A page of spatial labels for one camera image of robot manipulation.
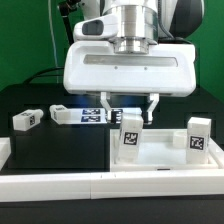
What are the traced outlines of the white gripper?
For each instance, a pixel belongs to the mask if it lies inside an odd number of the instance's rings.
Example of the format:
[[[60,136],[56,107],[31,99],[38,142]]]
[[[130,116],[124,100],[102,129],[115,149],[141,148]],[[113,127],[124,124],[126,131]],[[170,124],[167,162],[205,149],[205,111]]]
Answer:
[[[190,44],[151,45],[147,54],[116,54],[108,41],[78,41],[68,50],[63,84],[71,93],[100,93],[108,123],[116,123],[110,94],[148,95],[142,112],[145,124],[162,96],[185,97],[196,87],[195,47]]]

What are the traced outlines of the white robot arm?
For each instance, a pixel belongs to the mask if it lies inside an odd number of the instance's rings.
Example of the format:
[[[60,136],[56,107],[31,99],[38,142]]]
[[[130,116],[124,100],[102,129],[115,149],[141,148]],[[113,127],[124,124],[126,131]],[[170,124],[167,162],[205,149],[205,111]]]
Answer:
[[[79,0],[63,84],[72,94],[97,94],[106,120],[112,94],[185,97],[196,88],[195,46],[186,38],[202,23],[204,0]]]

